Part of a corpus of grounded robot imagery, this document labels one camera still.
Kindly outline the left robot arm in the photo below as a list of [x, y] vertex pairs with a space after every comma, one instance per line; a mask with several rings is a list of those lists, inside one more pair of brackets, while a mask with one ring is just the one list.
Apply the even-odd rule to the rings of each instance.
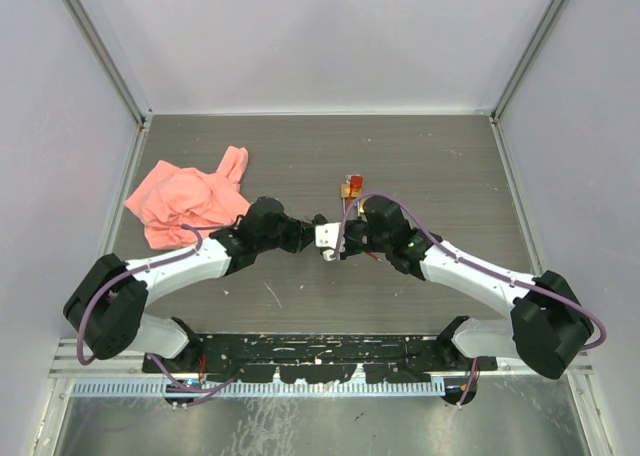
[[311, 222], [288, 216], [276, 199], [261, 197], [229, 225], [184, 230], [194, 244], [146, 259], [100, 257], [63, 308], [76, 330], [76, 357], [87, 366], [125, 350], [152, 354], [178, 372], [194, 369], [204, 355], [199, 336], [181, 319], [158, 318], [147, 308], [201, 281], [220, 279], [271, 250], [299, 253], [314, 240]]

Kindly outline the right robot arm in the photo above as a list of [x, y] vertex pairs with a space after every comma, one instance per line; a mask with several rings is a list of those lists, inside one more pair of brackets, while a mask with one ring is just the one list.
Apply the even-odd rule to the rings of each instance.
[[440, 361], [452, 370], [473, 358], [518, 358], [556, 380], [594, 345], [592, 335], [603, 332], [560, 274], [521, 273], [472, 256], [383, 195], [347, 199], [336, 245], [342, 259], [380, 253], [396, 271], [452, 288], [500, 314], [492, 321], [467, 318], [439, 344]]

